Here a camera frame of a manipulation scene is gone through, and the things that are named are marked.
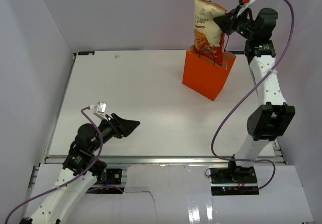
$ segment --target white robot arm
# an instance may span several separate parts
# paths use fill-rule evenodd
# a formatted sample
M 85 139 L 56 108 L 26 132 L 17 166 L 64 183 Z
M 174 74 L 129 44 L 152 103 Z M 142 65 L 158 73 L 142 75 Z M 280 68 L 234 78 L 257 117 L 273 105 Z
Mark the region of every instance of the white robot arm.
M 139 121 L 126 120 L 115 113 L 111 117 L 104 115 L 106 103 L 99 102 L 94 108 L 94 115 L 102 121 L 98 126 L 103 143 L 112 137 L 127 137 L 140 124 Z M 90 123 L 82 125 L 70 145 L 68 156 L 63 163 L 63 168 L 54 184 L 56 190 L 46 196 L 39 208 L 28 218 L 21 220 L 20 224 L 64 224 L 70 212 L 88 189 L 101 178 L 106 164 L 97 160 L 93 163 L 94 152 L 101 146 L 101 141 L 94 126 Z M 89 168 L 78 179 L 63 186 L 77 175 Z
M 247 39 L 245 56 L 253 75 L 255 85 L 262 81 L 269 71 L 271 73 L 258 86 L 258 109 L 248 118 L 248 136 L 234 159 L 248 161 L 230 161 L 228 168 L 232 173 L 247 174 L 262 149 L 278 136 L 282 136 L 291 122 L 294 106 L 289 106 L 281 93 L 277 72 L 271 70 L 275 65 L 275 49 L 272 31 L 276 26 L 278 13 L 271 8 L 263 8 L 253 19 L 249 5 L 254 0 L 239 0 L 239 5 L 224 16 L 214 18 L 214 22 L 227 35 L 239 33 Z
M 254 84 L 256 85 L 263 77 L 271 70 L 275 64 L 275 57 L 271 55 L 262 55 L 261 57 L 254 57 L 249 67 L 253 75 Z M 275 106 L 283 106 L 286 101 L 280 90 L 277 72 L 272 73 L 267 79 L 259 85 L 257 88 L 259 107 L 261 105 L 267 105 L 268 103 Z M 247 135 L 243 145 L 239 151 L 235 154 L 235 159 L 250 159 L 255 160 L 263 148 L 269 144 L 270 141 L 267 139 L 259 139 L 254 141 L 252 135 Z M 253 166 L 253 162 L 236 162 L 237 166 L 245 168 Z

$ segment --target orange paper bag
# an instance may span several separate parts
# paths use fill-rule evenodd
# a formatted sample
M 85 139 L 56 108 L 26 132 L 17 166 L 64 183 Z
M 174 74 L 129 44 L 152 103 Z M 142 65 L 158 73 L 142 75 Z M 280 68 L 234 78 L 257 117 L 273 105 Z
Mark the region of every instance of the orange paper bag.
M 209 58 L 198 55 L 190 47 L 186 53 L 182 84 L 214 101 L 228 78 L 236 56 L 225 51 L 222 66 Z

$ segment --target white bracket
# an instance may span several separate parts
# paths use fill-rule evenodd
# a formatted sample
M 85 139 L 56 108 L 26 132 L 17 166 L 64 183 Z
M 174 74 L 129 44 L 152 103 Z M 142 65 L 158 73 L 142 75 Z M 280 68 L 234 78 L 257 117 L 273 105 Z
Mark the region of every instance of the white bracket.
M 242 5 L 242 7 L 240 8 L 240 10 L 239 10 L 239 12 L 237 14 L 237 18 L 238 18 L 239 15 L 241 15 L 245 11 L 246 8 L 248 8 L 255 1 L 256 0 L 250 0 L 248 3 Z
M 97 116 L 98 118 L 102 119 L 102 120 L 107 120 L 108 121 L 108 119 L 104 115 L 105 109 L 106 109 L 106 103 L 105 102 L 98 102 L 97 106 L 94 109 L 93 114 L 95 116 Z

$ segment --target white wall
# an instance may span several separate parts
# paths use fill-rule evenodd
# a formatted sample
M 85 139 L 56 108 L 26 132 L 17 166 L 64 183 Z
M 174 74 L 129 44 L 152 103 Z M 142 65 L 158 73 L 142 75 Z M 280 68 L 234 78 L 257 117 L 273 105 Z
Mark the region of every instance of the white wall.
M 44 0 L 73 52 L 107 49 L 186 49 L 193 44 L 194 0 Z M 238 0 L 212 0 L 228 10 Z M 261 0 L 255 12 L 274 6 Z M 233 35 L 229 48 L 244 48 Z
M 72 53 L 43 0 L 0 0 L 0 223 L 25 200 Z M 10 223 L 19 223 L 22 208 Z
M 293 40 L 278 67 L 279 81 L 288 104 L 296 114 L 280 144 L 285 159 L 295 164 L 315 223 L 322 223 L 322 0 L 290 0 L 295 10 Z M 283 2 L 277 5 L 279 22 L 275 46 L 281 51 L 289 33 L 290 13 Z

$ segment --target chip bag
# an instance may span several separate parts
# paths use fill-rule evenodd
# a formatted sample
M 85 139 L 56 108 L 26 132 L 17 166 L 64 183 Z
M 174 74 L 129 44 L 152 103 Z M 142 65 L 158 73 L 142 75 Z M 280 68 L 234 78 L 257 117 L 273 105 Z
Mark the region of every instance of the chip bag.
M 222 16 L 226 9 L 206 0 L 195 0 L 194 51 L 221 65 L 224 33 L 213 21 Z

